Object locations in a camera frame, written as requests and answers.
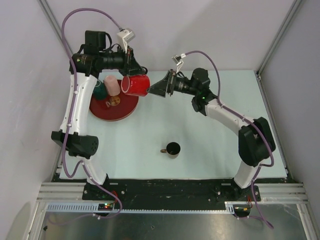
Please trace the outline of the brown speckled mug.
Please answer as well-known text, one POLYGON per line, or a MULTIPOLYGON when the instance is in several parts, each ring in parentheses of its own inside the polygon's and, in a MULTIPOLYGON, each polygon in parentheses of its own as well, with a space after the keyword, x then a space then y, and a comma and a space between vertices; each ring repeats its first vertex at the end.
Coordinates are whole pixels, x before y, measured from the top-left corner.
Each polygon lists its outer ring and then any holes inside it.
POLYGON ((181 146, 177 142, 170 142, 160 152, 167 154, 171 159, 175 159, 181 152, 181 146))

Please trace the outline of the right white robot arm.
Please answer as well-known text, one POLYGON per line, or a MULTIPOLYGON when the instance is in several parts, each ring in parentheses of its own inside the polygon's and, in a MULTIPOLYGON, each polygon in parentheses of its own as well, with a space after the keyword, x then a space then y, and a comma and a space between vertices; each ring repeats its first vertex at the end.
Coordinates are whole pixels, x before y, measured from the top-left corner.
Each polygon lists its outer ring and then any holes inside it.
POLYGON ((274 165, 273 151, 276 144, 269 122, 264 118, 250 118, 227 107, 210 90, 211 80, 206 69, 196 68, 191 78, 182 73, 169 70, 165 77, 147 89, 147 93, 160 97, 174 92, 191 95, 195 112, 218 121, 238 137, 238 154, 241 163, 233 178, 232 197, 238 201, 249 195, 249 186, 255 181, 263 161, 271 159, 274 165))

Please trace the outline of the red mug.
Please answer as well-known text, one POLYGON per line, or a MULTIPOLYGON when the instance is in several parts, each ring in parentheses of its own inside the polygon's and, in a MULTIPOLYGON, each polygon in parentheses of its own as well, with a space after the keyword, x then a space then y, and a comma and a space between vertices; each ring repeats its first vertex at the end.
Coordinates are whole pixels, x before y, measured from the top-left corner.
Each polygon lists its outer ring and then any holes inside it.
POLYGON ((121 81, 121 90, 129 96, 145 97, 150 87, 150 79, 147 75, 125 76, 121 81))

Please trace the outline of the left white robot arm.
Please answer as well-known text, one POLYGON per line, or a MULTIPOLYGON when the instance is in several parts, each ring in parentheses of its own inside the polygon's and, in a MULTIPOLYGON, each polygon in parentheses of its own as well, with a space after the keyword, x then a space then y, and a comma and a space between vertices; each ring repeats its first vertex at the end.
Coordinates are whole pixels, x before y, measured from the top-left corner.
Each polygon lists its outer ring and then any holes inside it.
POLYGON ((96 184, 93 193, 99 199, 107 199, 111 187, 105 184, 107 174, 93 159, 98 150, 99 140, 87 134, 87 119, 94 88, 103 70, 118 70, 123 76, 121 91, 129 96, 144 97, 150 87, 148 70, 138 64, 133 49, 128 45, 135 37, 129 28, 117 33, 116 51, 106 46, 111 37, 104 31, 85 32, 85 43, 70 59, 70 91, 67 107, 59 131, 51 133, 51 139, 62 148, 62 165, 67 169, 66 155, 77 158, 90 184, 96 184))

